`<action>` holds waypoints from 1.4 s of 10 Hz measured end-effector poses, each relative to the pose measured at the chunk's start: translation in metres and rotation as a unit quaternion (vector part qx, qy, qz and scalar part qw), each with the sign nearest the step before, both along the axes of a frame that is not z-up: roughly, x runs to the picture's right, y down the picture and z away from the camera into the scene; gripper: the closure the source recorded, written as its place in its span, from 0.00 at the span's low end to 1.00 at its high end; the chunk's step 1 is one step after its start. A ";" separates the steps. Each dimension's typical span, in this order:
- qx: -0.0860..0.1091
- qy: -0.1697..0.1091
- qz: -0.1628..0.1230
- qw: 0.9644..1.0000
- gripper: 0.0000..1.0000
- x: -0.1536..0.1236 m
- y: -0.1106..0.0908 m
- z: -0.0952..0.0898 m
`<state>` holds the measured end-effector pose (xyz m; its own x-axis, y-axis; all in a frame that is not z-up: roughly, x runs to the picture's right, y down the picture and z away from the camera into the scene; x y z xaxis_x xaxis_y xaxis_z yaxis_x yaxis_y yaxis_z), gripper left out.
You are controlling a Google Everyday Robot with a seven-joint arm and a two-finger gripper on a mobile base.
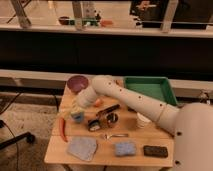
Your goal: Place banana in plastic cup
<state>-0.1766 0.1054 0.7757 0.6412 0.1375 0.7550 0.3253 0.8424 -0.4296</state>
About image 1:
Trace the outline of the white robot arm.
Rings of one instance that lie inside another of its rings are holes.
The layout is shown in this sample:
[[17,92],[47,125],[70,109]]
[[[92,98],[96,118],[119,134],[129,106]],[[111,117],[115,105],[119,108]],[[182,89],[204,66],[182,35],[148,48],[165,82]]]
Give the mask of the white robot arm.
[[100,95],[115,98],[174,136],[173,171],[213,171],[213,106],[190,103],[182,108],[117,85],[97,75],[72,104],[90,107]]

